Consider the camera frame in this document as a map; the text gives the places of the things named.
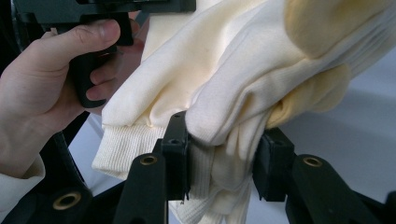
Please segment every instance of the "ribbed cuff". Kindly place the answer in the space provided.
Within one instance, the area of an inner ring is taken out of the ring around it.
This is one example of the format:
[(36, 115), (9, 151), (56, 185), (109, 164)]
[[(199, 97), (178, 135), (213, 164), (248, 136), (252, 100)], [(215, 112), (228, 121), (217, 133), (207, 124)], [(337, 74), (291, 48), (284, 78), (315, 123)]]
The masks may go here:
[(104, 136), (92, 163), (92, 168), (117, 178), (126, 179), (132, 161), (139, 155), (150, 153), (165, 128), (144, 124), (133, 126), (104, 126)]

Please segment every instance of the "white sleeve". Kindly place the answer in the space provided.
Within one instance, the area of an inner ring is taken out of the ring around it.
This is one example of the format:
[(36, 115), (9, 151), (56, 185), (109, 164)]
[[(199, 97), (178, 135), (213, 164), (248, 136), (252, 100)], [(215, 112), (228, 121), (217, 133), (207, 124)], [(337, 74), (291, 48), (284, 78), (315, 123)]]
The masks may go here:
[(19, 200), (37, 185), (45, 176), (44, 163), (40, 157), (21, 178), (0, 174), (0, 222), (17, 205)]

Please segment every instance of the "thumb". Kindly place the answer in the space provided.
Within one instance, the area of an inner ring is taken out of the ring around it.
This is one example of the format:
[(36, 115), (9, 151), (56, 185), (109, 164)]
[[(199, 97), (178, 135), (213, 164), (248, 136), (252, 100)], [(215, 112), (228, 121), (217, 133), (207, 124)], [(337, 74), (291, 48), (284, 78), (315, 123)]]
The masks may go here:
[(78, 55), (110, 47), (119, 37), (120, 27), (116, 21), (96, 21), (60, 35), (38, 39), (28, 49), (35, 56), (31, 58), (35, 59), (36, 66), (55, 71), (67, 66)]

